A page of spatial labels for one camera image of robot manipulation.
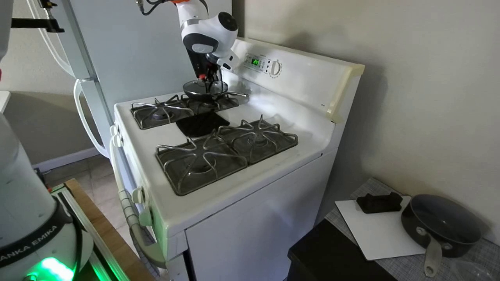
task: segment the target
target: tiled floor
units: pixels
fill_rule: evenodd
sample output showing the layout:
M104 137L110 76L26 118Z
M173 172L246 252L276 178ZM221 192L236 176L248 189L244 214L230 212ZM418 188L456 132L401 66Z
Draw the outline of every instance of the tiled floor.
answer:
M102 155L97 155L55 168L45 174L45 180L51 187L72 178L78 181L81 188L137 255L137 250L130 237L129 226L122 212L117 192L118 187L110 161Z

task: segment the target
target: beige wall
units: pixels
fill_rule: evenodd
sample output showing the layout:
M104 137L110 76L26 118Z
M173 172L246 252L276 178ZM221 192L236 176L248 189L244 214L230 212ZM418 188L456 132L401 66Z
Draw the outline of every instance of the beige wall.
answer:
M374 176L454 198L500 242L500 1L233 4L246 37L366 65L320 214Z
M13 16L31 17L25 0L14 0ZM12 92L5 117L33 164L92 147L73 100L75 79L57 65L37 29L11 30L0 68L0 90Z

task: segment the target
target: white refrigerator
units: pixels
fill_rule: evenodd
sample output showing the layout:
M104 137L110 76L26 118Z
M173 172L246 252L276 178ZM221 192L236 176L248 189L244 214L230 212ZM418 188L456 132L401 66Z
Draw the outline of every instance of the white refrigerator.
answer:
M57 6L51 9L52 15L65 30L57 35L69 67L64 67L64 61L59 65L75 77L73 94L80 118L96 148L108 157L114 104L180 92L185 82L196 78L181 40L177 8L166 2L144 16L135 0L53 2ZM206 2L210 17L232 12L231 0ZM34 0L28 3L36 8ZM88 103L104 146L88 129L79 108L80 95ZM119 166L131 191L134 181L123 155Z

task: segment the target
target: stove control panel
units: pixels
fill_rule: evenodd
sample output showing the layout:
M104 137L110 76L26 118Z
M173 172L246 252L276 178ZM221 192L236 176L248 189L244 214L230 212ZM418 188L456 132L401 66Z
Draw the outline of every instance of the stove control panel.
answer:
M281 74L283 65L278 59L271 59L265 55L246 53L243 66L256 72L276 78Z

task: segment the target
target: gray placemat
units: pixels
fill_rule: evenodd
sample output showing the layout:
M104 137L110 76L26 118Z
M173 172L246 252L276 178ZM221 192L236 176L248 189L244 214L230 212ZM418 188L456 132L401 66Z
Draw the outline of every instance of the gray placemat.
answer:
M372 195L385 195L390 192L397 191L374 178L370 178L361 187L356 189L350 197L354 200L360 196L365 196L367 193ZM337 206L335 206L335 208L328 213L325 218L357 245L353 234L349 230L345 220L342 218ZM493 280L500 280L500 246L486 239L481 239L481 241L472 247L463 257L458 259L444 257L442 259L441 266L439 267L439 271L433 279L427 278L424 274L424 257L425 255L423 254L417 254L377 259L375 262L399 281L457 281L459 278L455 274L455 268L457 265L461 265L456 263L456 261L467 261L479 264L489 271Z

